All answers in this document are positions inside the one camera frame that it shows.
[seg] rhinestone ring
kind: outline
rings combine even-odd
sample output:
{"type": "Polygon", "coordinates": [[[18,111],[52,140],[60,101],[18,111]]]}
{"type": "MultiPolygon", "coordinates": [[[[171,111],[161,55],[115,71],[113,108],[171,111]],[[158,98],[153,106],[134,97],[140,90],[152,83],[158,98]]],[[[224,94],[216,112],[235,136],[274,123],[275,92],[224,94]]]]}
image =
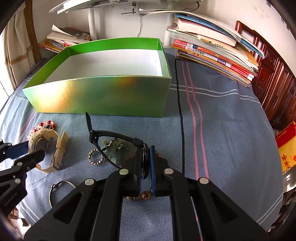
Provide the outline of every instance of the rhinestone ring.
{"type": "Polygon", "coordinates": [[[93,164],[93,165],[100,165],[100,164],[102,164],[102,163],[104,162],[104,157],[103,157],[103,156],[101,156],[101,159],[100,159],[99,161],[97,161],[97,162],[94,162],[94,161],[91,160],[91,156],[92,156],[92,154],[93,154],[94,152],[96,152],[96,151],[98,151],[98,149],[93,149],[93,150],[91,150],[91,151],[89,152],[89,154],[88,154],[88,160],[89,160],[89,163],[90,163],[90,164],[93,164]]]}

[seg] pink stripe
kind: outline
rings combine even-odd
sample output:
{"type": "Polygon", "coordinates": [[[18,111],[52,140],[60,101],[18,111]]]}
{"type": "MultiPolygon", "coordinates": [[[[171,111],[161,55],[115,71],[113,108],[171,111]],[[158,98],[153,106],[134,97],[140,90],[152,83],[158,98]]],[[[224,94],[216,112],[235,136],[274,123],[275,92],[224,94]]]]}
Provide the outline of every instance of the pink stripe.
{"type": "MultiPolygon", "coordinates": [[[[197,215],[195,215],[195,219],[196,219],[196,222],[198,223],[198,217],[197,215]]],[[[200,241],[203,241],[202,239],[202,231],[200,230],[200,226],[198,225],[198,232],[200,233],[200,241]]]]}
{"type": "Polygon", "coordinates": [[[23,127],[21,128],[20,133],[19,133],[19,139],[18,139],[18,142],[20,142],[20,140],[21,140],[22,137],[24,136],[25,130],[26,130],[26,128],[28,127],[29,123],[31,122],[32,117],[33,117],[34,114],[36,114],[36,110],[34,110],[34,111],[32,112],[31,116],[28,118],[28,120],[24,123],[23,127]]]}
{"type": "Polygon", "coordinates": [[[206,176],[206,178],[209,178],[209,172],[207,170],[207,157],[205,155],[205,144],[204,144],[204,140],[203,140],[203,136],[202,136],[202,110],[200,108],[200,104],[198,103],[198,101],[195,98],[194,86],[193,86],[193,82],[192,82],[192,79],[191,79],[188,62],[186,62],[186,64],[187,64],[187,71],[188,71],[189,80],[190,80],[190,83],[191,83],[193,99],[195,101],[195,104],[196,104],[196,106],[198,108],[198,112],[200,114],[200,141],[202,143],[202,157],[203,157],[203,160],[204,160],[205,176],[206,176]]]}
{"type": "Polygon", "coordinates": [[[184,64],[182,61],[182,71],[183,71],[183,78],[185,81],[185,87],[186,87],[186,94],[187,94],[187,102],[191,111],[191,115],[192,115],[192,122],[193,122],[193,144],[194,144],[194,161],[195,161],[195,177],[196,180],[199,178],[199,173],[198,173],[198,159],[197,159],[197,145],[196,145],[196,119],[195,119],[195,114],[193,111],[193,107],[191,105],[190,102],[190,98],[189,98],[189,92],[188,92],[188,85],[187,85],[187,80],[186,80],[186,76],[185,76],[185,72],[184,72],[184,64]]]}

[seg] metal screw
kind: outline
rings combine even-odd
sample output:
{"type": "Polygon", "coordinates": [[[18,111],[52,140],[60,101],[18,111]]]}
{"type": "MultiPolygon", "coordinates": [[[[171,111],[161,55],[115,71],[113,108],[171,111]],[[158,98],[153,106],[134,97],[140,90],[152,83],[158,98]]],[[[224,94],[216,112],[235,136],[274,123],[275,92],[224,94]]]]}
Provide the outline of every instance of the metal screw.
{"type": "Polygon", "coordinates": [[[92,178],[86,179],[84,183],[87,186],[91,186],[94,184],[94,179],[92,179],[92,178]]]}
{"type": "Polygon", "coordinates": [[[127,169],[120,169],[119,174],[120,175],[126,175],[126,174],[128,174],[128,170],[127,169]]]}
{"type": "Polygon", "coordinates": [[[174,173],[174,170],[173,169],[171,169],[171,168],[166,168],[165,169],[165,174],[173,174],[174,173]]]}
{"type": "Polygon", "coordinates": [[[207,179],[206,177],[201,177],[200,178],[200,183],[201,184],[208,184],[209,183],[209,179],[207,179]]]}

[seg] jewelry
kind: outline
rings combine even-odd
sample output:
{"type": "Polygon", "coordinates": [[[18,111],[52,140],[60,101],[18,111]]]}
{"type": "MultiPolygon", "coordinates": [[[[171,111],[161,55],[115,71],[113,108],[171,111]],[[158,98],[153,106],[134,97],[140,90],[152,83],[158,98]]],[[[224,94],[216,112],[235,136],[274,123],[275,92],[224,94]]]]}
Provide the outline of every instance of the jewelry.
{"type": "Polygon", "coordinates": [[[128,200],[128,201],[138,201],[138,200],[146,201],[146,200],[150,200],[151,196],[152,196],[152,193],[150,191],[145,191],[138,197],[126,197],[126,200],[128,200]]]}
{"type": "Polygon", "coordinates": [[[48,120],[45,122],[41,122],[39,125],[35,126],[33,128],[33,130],[29,131],[28,136],[26,137],[26,141],[29,141],[32,137],[32,135],[34,135],[34,133],[36,133],[37,131],[43,130],[43,129],[53,129],[55,130],[56,125],[52,120],[48,120]]]}
{"type": "Polygon", "coordinates": [[[102,164],[102,163],[104,162],[104,157],[103,157],[103,156],[101,156],[101,159],[100,159],[99,161],[97,161],[97,162],[93,162],[93,161],[91,160],[91,156],[92,156],[92,154],[93,154],[94,152],[99,152],[99,151],[98,151],[98,149],[93,149],[93,150],[91,150],[91,151],[89,152],[89,154],[88,154],[88,160],[89,160],[89,163],[90,163],[90,164],[93,164],[93,165],[100,165],[100,164],[102,164]]]}
{"type": "Polygon", "coordinates": [[[61,169],[61,164],[63,160],[64,153],[66,152],[66,145],[68,142],[68,135],[64,131],[62,136],[59,137],[58,133],[53,129],[42,129],[40,131],[35,132],[29,140],[28,143],[28,153],[32,153],[38,149],[38,144],[42,142],[47,142],[51,138],[58,138],[57,145],[56,145],[56,152],[52,157],[52,165],[46,169],[42,169],[39,164],[36,164],[36,168],[43,173],[52,173],[55,170],[59,171],[61,169]]]}
{"type": "Polygon", "coordinates": [[[72,187],[76,188],[76,187],[74,186],[74,184],[72,184],[71,182],[66,181],[66,180],[59,181],[57,184],[52,184],[52,186],[50,187],[49,196],[48,196],[48,199],[49,199],[49,205],[50,205],[51,208],[54,206],[54,205],[52,204],[52,191],[53,191],[54,189],[57,189],[61,183],[68,183],[68,184],[70,184],[72,187]]]}
{"type": "MultiPolygon", "coordinates": [[[[121,159],[122,159],[122,153],[121,153],[121,149],[123,148],[123,140],[121,139],[117,139],[117,138],[114,138],[112,139],[111,141],[108,141],[106,139],[104,139],[103,141],[103,144],[105,145],[104,148],[102,148],[102,151],[104,153],[108,153],[108,158],[114,163],[114,164],[117,164],[119,162],[121,162],[121,159]]],[[[101,156],[101,159],[97,162],[95,161],[92,161],[91,160],[91,156],[95,153],[95,152],[99,152],[98,149],[93,149],[89,152],[88,154],[88,161],[90,164],[92,165],[100,165],[102,164],[105,159],[103,156],[101,156]]]]}

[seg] yellow label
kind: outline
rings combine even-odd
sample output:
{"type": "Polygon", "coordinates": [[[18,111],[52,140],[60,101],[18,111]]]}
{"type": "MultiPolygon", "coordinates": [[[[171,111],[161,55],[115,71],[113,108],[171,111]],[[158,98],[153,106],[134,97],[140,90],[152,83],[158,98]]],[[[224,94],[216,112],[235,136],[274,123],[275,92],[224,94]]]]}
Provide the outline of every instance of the yellow label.
{"type": "Polygon", "coordinates": [[[296,137],[279,148],[283,172],[296,164],[296,137]]]}

